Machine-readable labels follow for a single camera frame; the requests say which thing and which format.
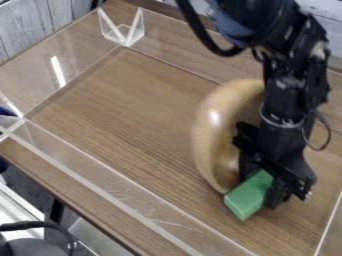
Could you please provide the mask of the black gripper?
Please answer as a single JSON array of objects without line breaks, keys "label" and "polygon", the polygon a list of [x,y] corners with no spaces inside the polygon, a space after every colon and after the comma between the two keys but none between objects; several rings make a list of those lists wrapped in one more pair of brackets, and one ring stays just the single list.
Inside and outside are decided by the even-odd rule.
[{"label": "black gripper", "polygon": [[260,126],[239,121],[232,144],[239,150],[239,181],[244,182],[260,170],[274,178],[266,191],[264,206],[275,209],[291,196],[307,199],[317,175],[305,159],[307,138],[314,118],[298,123],[275,123],[262,119]]}]

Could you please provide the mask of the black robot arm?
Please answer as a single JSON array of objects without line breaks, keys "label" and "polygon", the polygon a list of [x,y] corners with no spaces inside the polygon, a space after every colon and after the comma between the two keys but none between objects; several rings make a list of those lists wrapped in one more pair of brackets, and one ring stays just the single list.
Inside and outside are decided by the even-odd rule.
[{"label": "black robot arm", "polygon": [[303,152],[313,145],[319,107],[329,101],[327,32],[295,0],[207,0],[210,19],[220,36],[214,41],[190,0],[176,0],[183,17],[204,47],[220,57],[250,50],[263,65],[262,102],[256,119],[235,121],[232,144],[239,154],[239,179],[248,182],[264,171],[270,184],[262,204],[276,207],[291,197],[305,200],[317,182]]}]

